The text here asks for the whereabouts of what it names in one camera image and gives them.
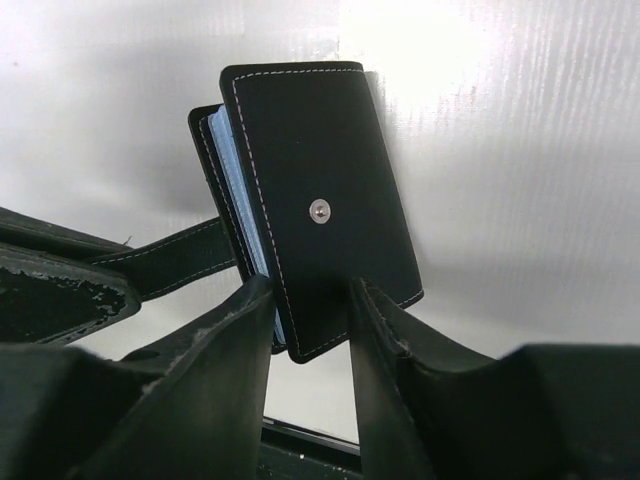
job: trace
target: silver snap button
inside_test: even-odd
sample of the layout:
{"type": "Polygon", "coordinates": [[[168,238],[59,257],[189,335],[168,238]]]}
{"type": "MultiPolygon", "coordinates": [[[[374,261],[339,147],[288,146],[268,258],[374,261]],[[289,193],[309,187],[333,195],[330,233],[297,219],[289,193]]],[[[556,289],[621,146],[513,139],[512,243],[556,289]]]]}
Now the silver snap button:
{"type": "Polygon", "coordinates": [[[327,223],[331,218],[331,205],[322,198],[314,200],[309,207],[309,215],[311,215],[311,219],[316,223],[327,223]]]}

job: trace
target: white surface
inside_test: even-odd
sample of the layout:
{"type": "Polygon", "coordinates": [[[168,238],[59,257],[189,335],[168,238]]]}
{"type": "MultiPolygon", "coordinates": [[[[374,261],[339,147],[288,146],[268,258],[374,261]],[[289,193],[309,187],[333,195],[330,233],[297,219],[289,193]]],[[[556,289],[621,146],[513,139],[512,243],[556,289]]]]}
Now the white surface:
{"type": "MultiPolygon", "coordinates": [[[[0,0],[0,204],[140,246],[216,212],[186,124],[228,64],[361,61],[426,298],[489,354],[640,341],[636,0],[0,0]]],[[[227,271],[81,343],[121,357],[227,271]]],[[[357,438],[348,348],[272,361],[267,414],[357,438]]]]}

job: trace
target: wallet strap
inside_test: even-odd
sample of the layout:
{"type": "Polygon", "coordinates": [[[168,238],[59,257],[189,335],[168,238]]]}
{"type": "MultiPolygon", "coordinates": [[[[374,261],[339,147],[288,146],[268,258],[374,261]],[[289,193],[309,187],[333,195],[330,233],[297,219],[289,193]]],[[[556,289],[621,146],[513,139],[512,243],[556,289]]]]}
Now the wallet strap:
{"type": "Polygon", "coordinates": [[[124,274],[143,301],[152,300],[236,264],[220,218],[126,253],[88,260],[124,274]]]}

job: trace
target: white stitching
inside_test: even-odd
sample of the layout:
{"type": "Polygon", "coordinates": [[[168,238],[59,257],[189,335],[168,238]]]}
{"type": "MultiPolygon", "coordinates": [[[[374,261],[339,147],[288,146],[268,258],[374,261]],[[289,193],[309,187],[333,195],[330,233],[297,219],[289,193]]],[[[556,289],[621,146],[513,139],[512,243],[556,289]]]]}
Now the white stitching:
{"type": "Polygon", "coordinates": [[[144,295],[144,298],[148,298],[151,295],[155,295],[156,293],[161,293],[167,290],[171,290],[173,287],[177,286],[177,285],[184,285],[185,283],[187,283],[189,281],[189,279],[193,278],[193,277],[197,277],[198,275],[205,275],[206,273],[212,272],[212,271],[217,271],[216,269],[218,267],[224,267],[227,265],[233,265],[235,262],[234,260],[225,260],[222,263],[218,263],[217,265],[213,265],[212,267],[207,267],[203,270],[200,270],[199,272],[196,272],[192,275],[189,275],[188,277],[184,277],[181,278],[180,280],[178,280],[177,282],[172,283],[171,285],[167,285],[166,287],[162,287],[159,288],[158,290],[154,290],[153,292],[149,292],[147,294],[144,295]]]}
{"type": "Polygon", "coordinates": [[[163,242],[163,243],[161,243],[159,245],[155,245],[153,247],[151,247],[151,245],[149,245],[148,247],[151,247],[151,248],[143,247],[142,249],[137,250],[134,253],[130,253],[130,254],[124,255],[122,257],[110,258],[110,259],[107,259],[107,260],[100,260],[98,262],[92,262],[92,265],[102,265],[104,263],[121,262],[121,261],[126,260],[128,258],[142,257],[144,255],[148,255],[149,253],[151,253],[151,252],[153,252],[155,250],[158,250],[158,249],[166,247],[167,245],[170,245],[170,244],[172,244],[174,242],[177,242],[178,240],[182,240],[182,239],[188,238],[191,235],[195,235],[198,232],[206,230],[207,228],[212,228],[212,227],[216,226],[218,223],[220,223],[220,219],[216,219],[216,221],[214,221],[213,223],[210,223],[209,225],[205,225],[204,227],[200,227],[200,228],[194,230],[193,232],[186,232],[186,233],[184,233],[182,235],[177,236],[176,238],[172,238],[171,240],[167,240],[166,242],[163,242]]]}
{"type": "Polygon", "coordinates": [[[416,293],[414,296],[407,298],[404,302],[400,302],[398,304],[399,307],[409,303],[411,300],[413,300],[416,297],[419,297],[420,295],[422,295],[424,293],[424,289],[420,289],[420,291],[418,293],[416,293]]]}
{"type": "Polygon", "coordinates": [[[247,261],[247,257],[244,254],[244,248],[242,248],[242,242],[240,241],[240,235],[238,235],[238,230],[236,229],[236,225],[233,221],[233,215],[231,214],[231,208],[229,207],[229,203],[227,202],[227,197],[224,195],[224,190],[222,189],[222,184],[220,183],[220,177],[218,177],[218,172],[216,170],[216,165],[213,162],[213,154],[209,149],[209,144],[207,143],[206,136],[204,134],[204,130],[202,129],[202,122],[199,122],[198,128],[200,129],[200,135],[202,136],[202,143],[204,143],[204,148],[207,150],[207,155],[209,156],[209,162],[211,162],[211,168],[213,169],[213,176],[216,177],[216,182],[218,183],[218,190],[220,190],[220,195],[222,195],[222,201],[227,207],[227,212],[229,212],[229,222],[231,223],[231,227],[233,227],[233,232],[236,234],[236,240],[238,240],[238,246],[240,247],[240,253],[242,254],[242,258],[244,260],[244,264],[247,267],[247,271],[249,274],[251,273],[251,267],[249,266],[249,262],[247,261]]]}
{"type": "MultiPolygon", "coordinates": [[[[231,86],[233,88],[233,96],[235,97],[236,100],[236,108],[238,110],[238,116],[240,118],[240,126],[242,127],[242,133],[244,135],[244,140],[245,140],[245,144],[247,145],[247,153],[249,154],[249,160],[251,161],[251,167],[253,170],[253,177],[255,179],[256,182],[256,187],[258,189],[258,196],[260,198],[260,203],[262,204],[262,213],[264,215],[264,219],[265,222],[267,224],[267,231],[269,232],[269,237],[271,240],[271,244],[273,245],[273,253],[275,255],[276,258],[276,265],[278,267],[278,274],[280,275],[280,283],[282,284],[282,290],[284,291],[284,298],[287,302],[287,310],[289,310],[289,318],[291,318],[291,325],[293,327],[293,336],[295,337],[295,342],[296,342],[296,349],[298,351],[298,353],[300,354],[301,357],[308,357],[309,355],[311,355],[313,352],[320,350],[321,348],[331,344],[331,343],[336,343],[338,341],[340,341],[342,338],[347,336],[347,333],[341,333],[340,335],[338,335],[335,338],[332,338],[331,340],[329,340],[326,343],[323,343],[322,345],[314,348],[313,350],[310,350],[306,353],[302,353],[300,351],[300,342],[298,340],[298,332],[296,331],[296,324],[295,321],[293,319],[293,313],[291,312],[291,303],[289,302],[289,295],[287,294],[287,287],[284,284],[284,275],[282,274],[282,267],[280,266],[280,257],[278,256],[278,251],[276,249],[276,242],[275,239],[273,238],[273,232],[271,231],[271,224],[269,222],[269,215],[267,213],[267,207],[264,203],[264,198],[262,196],[262,189],[260,188],[260,180],[258,179],[258,173],[256,171],[256,165],[253,159],[253,152],[251,151],[251,145],[249,144],[249,136],[247,135],[247,129],[245,127],[244,124],[244,117],[242,116],[242,108],[240,107],[240,99],[238,98],[238,90],[236,89],[236,82],[238,80],[242,80],[244,78],[249,78],[249,77],[253,77],[253,76],[258,76],[258,75],[280,75],[280,74],[302,74],[302,73],[320,73],[320,72],[358,72],[358,73],[363,73],[362,70],[356,69],[356,68],[330,68],[330,69],[322,69],[322,68],[318,68],[318,69],[312,69],[312,70],[280,70],[280,71],[274,71],[274,72],[252,72],[252,73],[247,73],[245,75],[240,75],[238,77],[235,77],[233,79],[233,81],[231,82],[231,86]]],[[[418,292],[417,294],[415,294],[414,296],[412,296],[411,298],[405,300],[404,302],[402,302],[400,305],[403,305],[405,303],[410,302],[411,300],[413,300],[415,297],[417,297],[418,295],[420,295],[422,293],[422,290],[420,292],[418,292]]]]}

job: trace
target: wallet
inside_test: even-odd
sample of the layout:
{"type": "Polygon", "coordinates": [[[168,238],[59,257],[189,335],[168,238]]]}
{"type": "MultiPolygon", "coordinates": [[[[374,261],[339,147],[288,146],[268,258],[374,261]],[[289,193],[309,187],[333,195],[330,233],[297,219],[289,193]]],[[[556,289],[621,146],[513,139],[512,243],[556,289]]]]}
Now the wallet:
{"type": "Polygon", "coordinates": [[[274,350],[298,363],[347,339],[349,281],[423,296],[362,65],[237,65],[189,126],[243,281],[273,283],[274,350]]]}

